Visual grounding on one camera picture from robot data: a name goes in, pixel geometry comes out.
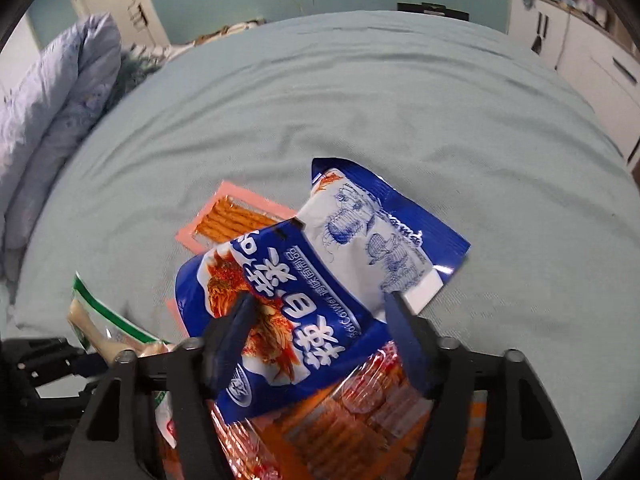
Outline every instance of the gray blanket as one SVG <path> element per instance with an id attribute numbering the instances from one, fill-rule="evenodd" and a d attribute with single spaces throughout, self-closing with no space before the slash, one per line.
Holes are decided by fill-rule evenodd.
<path id="1" fill-rule="evenodd" d="M 190 254 L 174 241 L 226 179 L 292 208 L 313 156 L 351 158 L 467 238 L 427 307 L 471 348 L 520 348 L 586 480 L 640 414 L 640 198 L 593 111 L 530 51 L 396 12 L 280 22 L 185 54 L 126 96 L 54 188 L 10 334 L 72 337 L 78 270 L 147 330 Z"/>

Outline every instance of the blue and white package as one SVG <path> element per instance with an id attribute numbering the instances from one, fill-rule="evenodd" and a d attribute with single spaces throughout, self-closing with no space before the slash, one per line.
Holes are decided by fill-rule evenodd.
<path id="1" fill-rule="evenodd" d="M 349 160 L 316 158 L 295 218 L 245 234 L 186 262 L 175 297 L 190 336 L 248 290 L 258 321 L 229 387 L 229 424 L 311 396 L 388 340 L 384 292 L 415 314 L 460 266 L 469 243 Z"/>

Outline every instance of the folded comforter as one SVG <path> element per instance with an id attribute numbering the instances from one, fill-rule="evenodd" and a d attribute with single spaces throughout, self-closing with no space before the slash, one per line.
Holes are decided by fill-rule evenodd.
<path id="1" fill-rule="evenodd" d="M 120 33 L 90 16 L 43 51 L 0 106 L 0 234 L 4 273 L 19 263 L 66 160 L 97 122 L 120 68 Z"/>

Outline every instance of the drawer handle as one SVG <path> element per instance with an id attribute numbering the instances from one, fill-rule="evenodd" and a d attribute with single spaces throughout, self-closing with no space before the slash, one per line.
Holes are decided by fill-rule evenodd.
<path id="1" fill-rule="evenodd" d="M 620 63 L 615 57 L 613 58 L 613 64 L 618 70 L 620 70 L 620 72 L 622 72 L 626 76 L 627 79 L 629 79 L 629 81 L 633 83 L 634 86 L 638 84 L 638 79 L 636 79 L 634 75 L 629 72 L 629 70 L 627 70 L 624 65 L 622 65 L 622 63 Z"/>

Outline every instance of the oval logo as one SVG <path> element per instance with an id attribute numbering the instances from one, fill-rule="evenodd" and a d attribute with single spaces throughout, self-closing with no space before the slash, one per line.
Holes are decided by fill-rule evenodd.
<path id="1" fill-rule="evenodd" d="M 246 408 L 251 404 L 251 386 L 249 386 L 249 379 L 246 378 L 246 374 L 240 365 L 236 365 L 236 370 L 234 370 L 234 375 L 231 377 L 231 382 L 226 388 L 226 392 L 238 406 Z"/>

